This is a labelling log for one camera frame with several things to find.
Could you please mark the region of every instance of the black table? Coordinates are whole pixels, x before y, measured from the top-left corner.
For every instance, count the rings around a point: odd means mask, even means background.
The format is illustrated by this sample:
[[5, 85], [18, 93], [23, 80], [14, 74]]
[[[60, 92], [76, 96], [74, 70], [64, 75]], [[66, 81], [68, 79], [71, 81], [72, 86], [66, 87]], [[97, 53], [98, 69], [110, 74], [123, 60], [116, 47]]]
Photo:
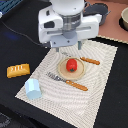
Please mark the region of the black table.
[[[13, 30], [38, 40], [38, 12], [50, 3], [28, 0], [2, 20]], [[102, 38], [91, 39], [118, 47], [94, 128], [128, 127], [128, 45]], [[75, 128], [65, 121], [15, 98], [30, 75], [50, 49], [35, 45], [26, 37], [13, 33], [0, 23], [0, 104], [49, 128]], [[30, 75], [7, 78], [7, 68], [28, 63]]]

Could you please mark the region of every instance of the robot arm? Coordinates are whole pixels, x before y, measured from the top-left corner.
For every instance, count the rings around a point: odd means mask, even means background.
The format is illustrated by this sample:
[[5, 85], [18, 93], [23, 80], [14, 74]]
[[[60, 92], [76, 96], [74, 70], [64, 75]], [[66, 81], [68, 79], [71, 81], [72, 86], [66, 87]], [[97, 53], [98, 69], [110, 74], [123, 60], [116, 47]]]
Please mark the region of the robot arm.
[[83, 16], [84, 0], [43, 0], [52, 5], [39, 11], [39, 41], [52, 48], [66, 47], [83, 39], [95, 38], [100, 14]]

